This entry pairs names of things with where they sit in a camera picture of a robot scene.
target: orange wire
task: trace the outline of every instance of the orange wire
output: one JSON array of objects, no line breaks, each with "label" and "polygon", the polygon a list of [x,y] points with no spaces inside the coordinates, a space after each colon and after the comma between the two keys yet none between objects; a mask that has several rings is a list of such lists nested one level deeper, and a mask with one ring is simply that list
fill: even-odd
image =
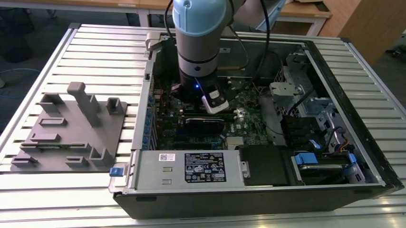
[{"label": "orange wire", "polygon": [[338,148],[339,152],[343,152],[343,148],[350,144],[350,140],[347,139],[347,137],[343,137],[343,138],[345,138],[346,143]]}]

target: blue latch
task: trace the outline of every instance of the blue latch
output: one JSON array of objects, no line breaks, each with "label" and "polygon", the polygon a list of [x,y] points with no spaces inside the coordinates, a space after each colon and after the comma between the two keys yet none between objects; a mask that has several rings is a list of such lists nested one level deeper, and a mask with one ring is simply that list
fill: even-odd
[{"label": "blue latch", "polygon": [[357,158],[355,158],[355,155],[353,153],[349,154],[349,159],[350,159],[351,164],[357,163]]},{"label": "blue latch", "polygon": [[298,165],[318,164],[318,159],[314,153],[299,153],[294,159]]},{"label": "blue latch", "polygon": [[319,144],[317,143],[317,141],[314,141],[313,139],[309,140],[311,142],[311,144],[315,146],[317,149],[321,149],[322,147],[319,146]]},{"label": "blue latch", "polygon": [[123,177],[124,176],[124,168],[112,167],[110,169],[111,177]]}]

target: wooden table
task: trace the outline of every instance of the wooden table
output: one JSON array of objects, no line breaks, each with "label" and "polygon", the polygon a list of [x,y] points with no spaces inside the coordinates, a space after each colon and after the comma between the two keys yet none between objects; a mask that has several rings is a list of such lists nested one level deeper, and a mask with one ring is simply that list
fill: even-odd
[{"label": "wooden table", "polygon": [[[148,22],[140,26],[150,27],[148,17],[142,20],[142,16],[164,14],[167,3],[168,0],[139,0],[138,8],[147,11],[147,13],[140,14],[139,20]],[[329,18],[331,18],[331,13],[319,11],[313,3],[291,2],[285,5],[276,21],[311,23],[307,36],[317,36]]]},{"label": "wooden table", "polygon": [[[164,14],[167,3],[168,0],[0,0],[4,7],[136,13],[142,27],[151,26],[151,14]],[[331,13],[319,11],[314,4],[293,2],[285,5],[278,21],[311,23],[307,35],[317,36],[330,17]]]}]

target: table leg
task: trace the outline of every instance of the table leg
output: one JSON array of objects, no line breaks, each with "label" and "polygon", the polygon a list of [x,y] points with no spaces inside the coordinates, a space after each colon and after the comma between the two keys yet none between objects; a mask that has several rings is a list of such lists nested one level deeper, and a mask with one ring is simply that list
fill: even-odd
[{"label": "table leg", "polygon": [[318,18],[315,20],[315,22],[311,24],[310,26],[310,29],[307,31],[307,36],[311,36],[311,37],[317,37],[322,28],[323,28],[323,25],[325,25],[325,22],[326,22],[326,18]]},{"label": "table leg", "polygon": [[55,9],[48,9],[47,12],[48,12],[48,15],[49,15],[51,19],[55,19],[56,18],[56,10]]},{"label": "table leg", "polygon": [[148,9],[139,9],[139,22],[142,27],[151,27]]}]

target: wire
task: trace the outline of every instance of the wire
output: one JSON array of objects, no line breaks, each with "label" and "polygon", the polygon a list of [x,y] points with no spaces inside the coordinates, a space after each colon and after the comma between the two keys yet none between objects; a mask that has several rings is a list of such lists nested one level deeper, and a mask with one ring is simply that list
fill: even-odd
[{"label": "wire", "polygon": [[305,93],[305,95],[302,96],[301,100],[298,100],[298,102],[293,105],[293,107],[290,108],[287,115],[291,114],[293,110],[295,109],[295,107],[299,106],[299,104],[306,100],[306,98],[310,96],[310,94],[315,91],[314,88],[311,88],[311,90],[307,91],[307,93]]},{"label": "wire", "polygon": [[341,126],[337,126],[337,127],[333,128],[333,130],[331,130],[331,132],[330,132],[330,135],[329,135],[329,139],[327,139],[326,144],[325,144],[325,146],[323,146],[323,148],[322,148],[322,152],[325,152],[325,151],[329,149],[329,144],[330,144],[330,141],[331,141],[331,139],[333,139],[334,132],[335,132],[338,129],[341,129],[341,128],[342,128]]},{"label": "wire", "polygon": [[246,82],[246,84],[242,86],[242,88],[238,89],[236,91],[236,94],[242,92],[243,89],[246,89],[247,87],[251,86],[252,82],[255,81],[255,79],[258,78],[259,76],[259,72],[260,72],[260,69],[262,69],[262,65],[266,61],[266,57],[267,57],[267,48],[268,48],[268,42],[270,42],[270,32],[271,32],[271,29],[270,29],[270,23],[268,23],[268,17],[267,17],[267,6],[266,6],[266,3],[264,3],[264,0],[259,0],[260,1],[260,6],[262,6],[262,11],[264,13],[264,20],[266,20],[266,47],[264,47],[264,53],[263,53],[263,56],[262,56],[262,59],[260,59],[260,62],[259,62],[259,65],[258,65],[258,69],[256,69],[256,72],[255,74],[252,75],[250,81]]},{"label": "wire", "polygon": [[256,86],[255,86],[255,83],[252,83],[252,86],[254,86],[254,89],[256,90],[256,92],[260,93],[260,92],[259,92],[259,89],[258,89]]},{"label": "wire", "polygon": [[234,66],[234,67],[232,67],[232,66],[220,66],[220,67],[218,67],[216,69],[218,69],[218,70],[242,70],[242,69],[244,69],[244,68],[248,66],[248,64],[250,64],[248,52],[247,52],[246,46],[243,45],[240,36],[236,34],[234,28],[232,28],[230,25],[228,25],[228,28],[230,28],[232,34],[235,35],[235,37],[236,37],[236,39],[238,39],[238,41],[239,41],[239,43],[240,43],[240,47],[242,47],[242,49],[243,49],[243,52],[244,52],[244,54],[246,54],[246,64],[244,64],[243,66]]},{"label": "wire", "polygon": [[1,72],[0,72],[0,74],[7,73],[7,72],[11,72],[11,71],[17,71],[17,70],[35,71],[35,72],[39,72],[39,73],[40,73],[40,71],[39,71],[39,70],[36,70],[36,69],[29,69],[29,68],[17,68],[17,69],[9,69],[9,70],[4,70],[4,71],[1,71]]},{"label": "wire", "polygon": [[167,4],[167,8],[164,11],[164,28],[166,28],[166,32],[168,34],[168,36],[171,37],[171,39],[175,39],[172,36],[172,33],[170,31],[170,27],[167,26],[167,12],[170,11],[171,5],[172,5],[174,0],[170,1],[170,3]]},{"label": "wire", "polygon": [[343,144],[339,146],[338,151],[343,152],[343,148],[350,144],[349,138],[342,134],[342,138],[345,138]]},{"label": "wire", "polygon": [[264,122],[264,125],[266,125],[267,129],[268,129],[272,133],[285,136],[285,134],[275,132],[275,131],[272,130],[272,128],[268,127],[268,125],[266,124],[266,122]]}]

